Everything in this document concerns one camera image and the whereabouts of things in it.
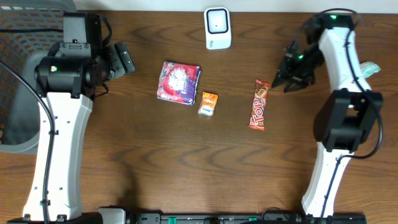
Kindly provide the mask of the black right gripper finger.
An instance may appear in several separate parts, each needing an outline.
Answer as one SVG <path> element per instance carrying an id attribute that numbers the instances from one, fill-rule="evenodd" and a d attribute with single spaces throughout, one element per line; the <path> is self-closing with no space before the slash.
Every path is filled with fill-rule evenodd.
<path id="1" fill-rule="evenodd" d="M 272 81 L 271 87 L 277 88 L 278 86 L 287 87 L 290 81 L 290 75 L 288 73 L 276 73 L 275 78 Z"/>
<path id="2" fill-rule="evenodd" d="M 299 91 L 307 88 L 311 83 L 306 81 L 291 80 L 284 87 L 284 93 Z"/>

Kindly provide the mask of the orange brown snack bar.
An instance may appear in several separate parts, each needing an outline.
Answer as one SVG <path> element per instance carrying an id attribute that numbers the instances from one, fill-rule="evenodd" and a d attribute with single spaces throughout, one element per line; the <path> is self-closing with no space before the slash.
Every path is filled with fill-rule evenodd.
<path id="1" fill-rule="evenodd" d="M 249 121 L 249 128 L 251 129 L 256 129 L 260 131 L 265 130 L 264 110 L 267 103 L 269 88 L 269 82 L 264 82 L 262 80 L 255 81 L 254 98 L 252 102 L 251 117 Z"/>

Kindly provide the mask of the purple red snack bag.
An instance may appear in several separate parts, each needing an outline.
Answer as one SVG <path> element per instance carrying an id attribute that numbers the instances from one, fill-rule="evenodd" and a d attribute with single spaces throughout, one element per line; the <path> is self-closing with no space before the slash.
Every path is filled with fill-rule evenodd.
<path id="1" fill-rule="evenodd" d="M 157 98 L 193 105 L 201 68 L 174 62 L 164 62 L 159 76 Z"/>

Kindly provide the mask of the mint green snack packet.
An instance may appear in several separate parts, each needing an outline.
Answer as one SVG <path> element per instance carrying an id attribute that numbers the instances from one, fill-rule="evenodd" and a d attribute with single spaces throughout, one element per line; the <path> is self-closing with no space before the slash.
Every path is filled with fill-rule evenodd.
<path id="1" fill-rule="evenodd" d="M 381 68 L 374 62 L 364 62 L 360 64 L 360 71 L 364 78 L 369 78 L 375 73 L 381 71 Z"/>

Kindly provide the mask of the small orange tissue pack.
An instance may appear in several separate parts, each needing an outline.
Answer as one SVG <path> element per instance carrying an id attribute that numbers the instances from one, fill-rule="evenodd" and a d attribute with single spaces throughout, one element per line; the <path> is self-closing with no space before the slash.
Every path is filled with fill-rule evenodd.
<path id="1" fill-rule="evenodd" d="M 203 116 L 213 116 L 217 101 L 217 94 L 204 91 L 202 94 L 201 104 L 198 109 L 198 114 Z"/>

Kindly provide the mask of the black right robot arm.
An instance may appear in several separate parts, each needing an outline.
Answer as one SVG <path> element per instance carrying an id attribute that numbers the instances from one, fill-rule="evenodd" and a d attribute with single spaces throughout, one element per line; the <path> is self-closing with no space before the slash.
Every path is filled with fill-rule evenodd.
<path id="1" fill-rule="evenodd" d="M 286 47 L 272 87 L 284 92 L 315 83 L 315 69 L 326 65 L 330 96 L 313 124 L 317 159 L 310 185 L 302 197 L 305 215 L 317 222 L 333 218 L 334 201 L 346 166 L 377 153 L 383 139 L 380 110 L 383 98 L 361 73 L 355 28 L 361 16 L 351 9 L 321 11 L 303 23 L 308 49 L 299 50 L 296 38 Z"/>

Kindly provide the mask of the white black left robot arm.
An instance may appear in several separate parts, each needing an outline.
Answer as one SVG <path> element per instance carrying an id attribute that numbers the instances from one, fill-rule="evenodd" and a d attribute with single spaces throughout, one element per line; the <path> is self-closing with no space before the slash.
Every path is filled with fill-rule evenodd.
<path id="1" fill-rule="evenodd" d="M 83 141 L 96 88 L 135 70 L 126 44 L 103 37 L 108 26 L 104 16 L 66 12 L 63 40 L 31 55 L 18 75 L 38 101 L 40 129 L 32 187 L 16 223 L 133 222 L 122 207 L 86 213 L 80 197 Z"/>

